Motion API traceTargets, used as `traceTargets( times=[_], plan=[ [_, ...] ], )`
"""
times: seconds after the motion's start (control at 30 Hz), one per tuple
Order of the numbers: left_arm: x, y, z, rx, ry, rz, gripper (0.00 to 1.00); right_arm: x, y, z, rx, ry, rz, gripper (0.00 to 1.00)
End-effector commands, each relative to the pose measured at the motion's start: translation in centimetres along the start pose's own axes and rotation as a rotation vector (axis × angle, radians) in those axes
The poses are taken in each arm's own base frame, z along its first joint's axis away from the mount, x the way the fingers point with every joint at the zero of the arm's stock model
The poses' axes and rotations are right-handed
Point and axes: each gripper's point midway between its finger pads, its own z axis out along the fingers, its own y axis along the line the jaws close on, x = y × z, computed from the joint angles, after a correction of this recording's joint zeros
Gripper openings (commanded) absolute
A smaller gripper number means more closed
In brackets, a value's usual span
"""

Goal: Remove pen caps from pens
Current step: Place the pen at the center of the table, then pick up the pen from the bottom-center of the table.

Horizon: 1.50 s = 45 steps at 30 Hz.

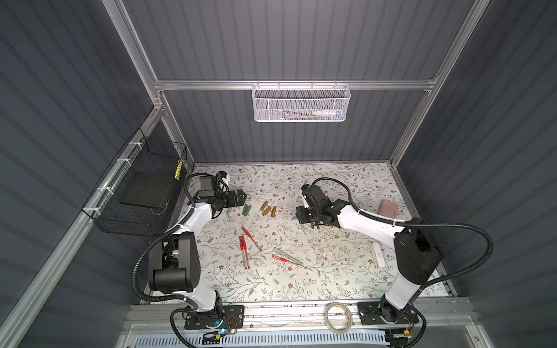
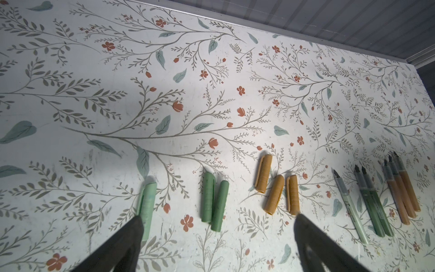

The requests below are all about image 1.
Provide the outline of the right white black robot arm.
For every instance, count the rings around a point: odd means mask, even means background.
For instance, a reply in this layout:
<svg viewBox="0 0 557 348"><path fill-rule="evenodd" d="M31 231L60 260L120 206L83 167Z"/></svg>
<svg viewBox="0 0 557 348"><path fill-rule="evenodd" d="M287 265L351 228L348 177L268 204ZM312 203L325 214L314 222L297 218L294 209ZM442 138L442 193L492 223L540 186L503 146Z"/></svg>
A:
<svg viewBox="0 0 557 348"><path fill-rule="evenodd" d="M362 233L395 251L398 274L381 297L377 311L385 323L397 323L412 311L413 303L426 288L462 276L485 264L494 250L493 238L485 230L465 223L425 223L383 217L357 206L348 186L334 178L317 178L301 188L304 205L296 208L301 224L333 226ZM482 256L471 265L438 278L433 271L444 257L432 228L465 229L487 242Z"/></svg>

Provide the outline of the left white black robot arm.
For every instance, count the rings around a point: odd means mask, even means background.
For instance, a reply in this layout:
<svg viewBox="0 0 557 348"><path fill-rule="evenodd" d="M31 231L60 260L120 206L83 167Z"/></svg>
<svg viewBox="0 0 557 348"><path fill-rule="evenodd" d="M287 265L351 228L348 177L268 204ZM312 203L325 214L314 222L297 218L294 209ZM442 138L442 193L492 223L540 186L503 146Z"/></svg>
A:
<svg viewBox="0 0 557 348"><path fill-rule="evenodd" d="M229 188L230 175L193 173L184 179L187 211L142 252L131 274L134 294L145 302L180 300L201 318L219 326L224 317L220 294L202 281L197 235L223 210L245 205L247 195Z"/></svg>

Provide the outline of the green pen cap one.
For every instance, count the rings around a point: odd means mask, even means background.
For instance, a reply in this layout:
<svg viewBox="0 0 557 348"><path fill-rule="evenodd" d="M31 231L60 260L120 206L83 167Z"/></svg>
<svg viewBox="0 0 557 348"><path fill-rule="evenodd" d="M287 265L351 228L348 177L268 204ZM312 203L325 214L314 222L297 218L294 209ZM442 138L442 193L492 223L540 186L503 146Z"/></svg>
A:
<svg viewBox="0 0 557 348"><path fill-rule="evenodd" d="M244 209L242 210L242 215L243 215L243 216L248 216L250 210L251 210L251 206L250 206L249 204L246 204L246 205L244 206Z"/></svg>

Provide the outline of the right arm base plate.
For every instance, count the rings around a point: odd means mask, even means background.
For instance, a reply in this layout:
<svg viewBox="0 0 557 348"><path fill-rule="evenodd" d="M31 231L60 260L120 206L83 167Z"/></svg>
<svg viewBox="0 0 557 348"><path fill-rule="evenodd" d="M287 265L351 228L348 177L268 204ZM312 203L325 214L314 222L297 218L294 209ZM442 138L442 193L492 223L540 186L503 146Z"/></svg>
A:
<svg viewBox="0 0 557 348"><path fill-rule="evenodd" d="M364 326L380 324L416 324L419 316L407 305L399 310L387 301L364 301L357 304L358 316Z"/></svg>

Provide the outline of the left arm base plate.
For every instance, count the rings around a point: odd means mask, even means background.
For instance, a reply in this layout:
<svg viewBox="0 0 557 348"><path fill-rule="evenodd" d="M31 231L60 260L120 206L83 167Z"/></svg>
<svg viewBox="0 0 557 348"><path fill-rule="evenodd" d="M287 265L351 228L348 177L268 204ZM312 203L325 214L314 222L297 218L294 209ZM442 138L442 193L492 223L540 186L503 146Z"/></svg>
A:
<svg viewBox="0 0 557 348"><path fill-rule="evenodd" d="M209 312L188 312L182 315L185 319L184 329L241 329L244 325L245 306L225 305L222 310Z"/></svg>

